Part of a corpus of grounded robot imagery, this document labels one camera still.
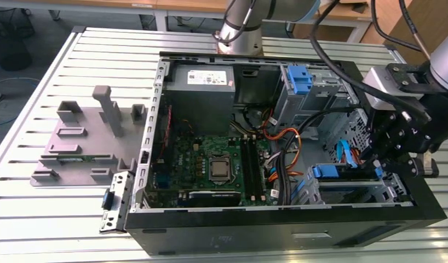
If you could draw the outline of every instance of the side panel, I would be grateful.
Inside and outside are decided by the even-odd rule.
[[[413,222],[346,222],[128,230],[149,255],[360,247]]]

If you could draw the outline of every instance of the motherboard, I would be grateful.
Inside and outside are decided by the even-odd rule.
[[[164,208],[268,205],[268,152],[269,143],[253,138],[177,137],[172,167],[154,173],[149,203]]]

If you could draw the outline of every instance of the gray stand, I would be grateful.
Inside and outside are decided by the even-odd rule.
[[[114,173],[136,171],[146,109],[144,105],[118,108],[109,94],[110,87],[94,88],[101,108],[61,102],[60,121],[32,175],[33,186],[109,185]]]

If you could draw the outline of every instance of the floor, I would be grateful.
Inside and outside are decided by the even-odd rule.
[[[32,9],[30,21],[36,34],[25,39],[25,45],[33,58],[29,68],[6,72],[0,68],[0,80],[29,77],[41,79],[53,58],[65,42],[70,29],[76,25],[141,30],[142,27],[156,30],[152,16],[106,14],[89,12],[60,13],[61,19],[53,21],[46,10]],[[169,17],[169,31],[212,33],[221,28],[222,21],[216,19],[184,18],[184,26],[177,26],[174,17]],[[288,37],[282,23],[264,23],[262,35],[268,37]],[[36,88],[36,81],[14,79],[0,84],[0,92],[5,99],[0,102],[0,123],[14,119]],[[0,125],[0,143],[10,129],[12,122]]]

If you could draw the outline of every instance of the ram slot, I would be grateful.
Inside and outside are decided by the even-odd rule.
[[[260,159],[257,156],[256,140],[249,139],[248,147],[249,147],[249,163],[252,166],[252,182],[253,182],[254,196],[257,200],[265,201],[266,197],[262,194],[262,178],[261,178]]]
[[[244,182],[245,182],[245,199],[256,200],[254,197],[254,184],[253,184],[253,174],[252,174],[252,166],[250,166],[250,155],[249,155],[249,145],[248,140],[242,139],[240,144],[241,150],[241,166],[244,169]]]

